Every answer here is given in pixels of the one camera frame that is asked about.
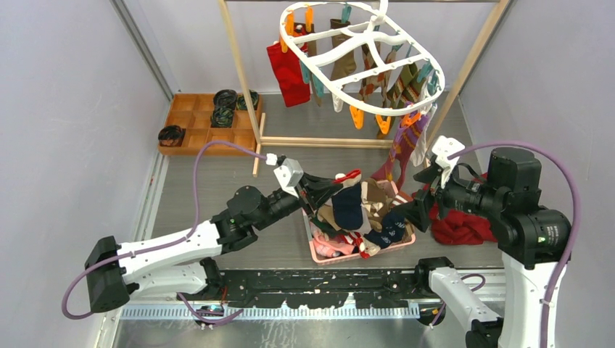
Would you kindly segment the navy sock red cuff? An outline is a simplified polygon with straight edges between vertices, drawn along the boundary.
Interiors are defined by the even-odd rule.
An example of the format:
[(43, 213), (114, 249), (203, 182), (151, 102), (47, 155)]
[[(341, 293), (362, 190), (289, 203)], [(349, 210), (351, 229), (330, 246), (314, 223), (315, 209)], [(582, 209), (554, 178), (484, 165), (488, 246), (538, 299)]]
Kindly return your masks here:
[(361, 171), (355, 169), (346, 174), (339, 173), (333, 180), (342, 186), (331, 198), (334, 222), (345, 230), (354, 231), (363, 224), (361, 175)]

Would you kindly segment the maroon purple orange striped sock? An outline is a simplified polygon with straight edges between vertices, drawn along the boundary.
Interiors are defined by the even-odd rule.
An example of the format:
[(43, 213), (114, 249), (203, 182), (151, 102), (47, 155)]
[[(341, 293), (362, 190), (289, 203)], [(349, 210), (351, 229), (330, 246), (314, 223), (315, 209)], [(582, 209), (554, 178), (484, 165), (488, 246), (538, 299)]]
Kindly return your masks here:
[[(422, 113), (420, 112), (414, 112), (411, 115), (411, 117), (415, 117), (416, 115), (418, 116), (415, 123), (421, 117), (421, 114)], [(403, 156), (404, 158), (408, 160), (407, 166), (409, 163), (413, 165), (413, 163), (410, 160), (410, 155), (415, 149), (415, 145), (416, 145), (416, 141), (418, 140), (418, 137), (419, 137), (418, 126), (414, 125), (414, 123), (409, 126), (400, 125), (400, 127), (397, 129), (397, 132), (395, 134), (393, 144), (401, 145)]]

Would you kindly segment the white plastic clip hanger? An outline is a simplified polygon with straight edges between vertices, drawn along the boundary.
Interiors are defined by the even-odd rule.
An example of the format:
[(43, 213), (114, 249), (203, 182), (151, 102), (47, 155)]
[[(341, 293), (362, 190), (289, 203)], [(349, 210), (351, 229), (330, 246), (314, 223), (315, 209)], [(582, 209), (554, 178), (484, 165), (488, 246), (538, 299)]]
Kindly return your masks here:
[[(324, 2), (297, 2), (289, 5), (282, 12), (279, 23), (279, 39), (284, 42), (283, 51), (290, 49), (296, 54), (304, 82), (312, 86), (318, 96), (330, 93), (334, 111), (348, 111), (356, 129), (363, 127), (366, 115), (375, 118), (383, 134), (388, 133), (395, 119), (401, 125), (412, 125), (418, 116), (411, 115), (414, 112), (425, 113), (442, 93), (445, 76), (439, 62), (388, 15), (388, 1), (379, 1), (377, 4), (339, 2), (338, 5), (341, 9), (338, 19), (350, 24), (345, 28), (329, 27), (321, 31), (313, 29), (314, 11), (323, 7)], [(333, 48), (331, 37), (340, 33), (350, 38)], [(372, 70), (364, 70), (361, 51), (363, 44), (369, 45), (377, 64)], [(334, 62), (352, 50), (357, 66), (355, 72), (331, 81)], [(388, 107), (388, 90), (402, 68), (412, 63), (416, 63), (420, 69), (419, 79), (426, 79), (420, 100), (416, 103), (408, 102), (401, 109)], [(382, 106), (380, 89), (370, 95), (367, 103), (361, 101), (359, 90), (362, 79), (381, 73), (385, 77), (386, 104)]]

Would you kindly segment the maroon orange heel sock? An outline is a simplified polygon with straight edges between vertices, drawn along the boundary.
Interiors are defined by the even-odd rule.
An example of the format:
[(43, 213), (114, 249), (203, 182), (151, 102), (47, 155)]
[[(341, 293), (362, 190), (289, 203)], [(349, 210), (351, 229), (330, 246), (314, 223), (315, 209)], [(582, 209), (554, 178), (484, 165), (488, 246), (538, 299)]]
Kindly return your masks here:
[[(400, 168), (400, 174), (396, 180), (393, 179), (393, 165), (398, 162)], [(389, 150), (388, 157), (384, 164), (371, 175), (371, 178), (377, 181), (387, 180), (395, 182), (397, 187), (401, 187), (405, 182), (405, 172), (408, 160), (404, 158), (401, 145), (393, 144)]]

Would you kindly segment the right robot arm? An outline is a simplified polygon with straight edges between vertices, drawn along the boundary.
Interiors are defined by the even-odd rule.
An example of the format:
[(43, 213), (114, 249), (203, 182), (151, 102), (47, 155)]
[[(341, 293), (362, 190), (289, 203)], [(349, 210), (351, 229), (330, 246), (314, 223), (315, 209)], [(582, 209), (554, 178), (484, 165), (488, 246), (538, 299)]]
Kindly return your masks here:
[(486, 219), (501, 251), (506, 278), (505, 313), (491, 310), (446, 257), (419, 260), (414, 288), (437, 295), (462, 325), (467, 347), (554, 347), (556, 302), (571, 256), (573, 225), (560, 211), (540, 204), (541, 162), (518, 146), (494, 148), (485, 177), (462, 179), (460, 163), (433, 160), (415, 179), (426, 188), (395, 207), (420, 231), (430, 210), (459, 211)]

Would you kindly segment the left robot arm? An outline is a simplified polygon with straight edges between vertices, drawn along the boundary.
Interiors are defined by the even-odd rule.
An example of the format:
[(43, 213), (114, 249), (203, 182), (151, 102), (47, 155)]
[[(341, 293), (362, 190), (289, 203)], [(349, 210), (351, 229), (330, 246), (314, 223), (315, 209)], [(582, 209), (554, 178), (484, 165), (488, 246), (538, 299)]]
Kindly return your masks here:
[(284, 166), (274, 173), (280, 187), (271, 194), (241, 186), (222, 212), (186, 230), (140, 242), (118, 243), (114, 236), (98, 240), (84, 265), (89, 312), (109, 312), (138, 297), (170, 292), (216, 299), (223, 282), (213, 257), (249, 246), (258, 231), (296, 211), (314, 214), (342, 190), (341, 173), (321, 178)]

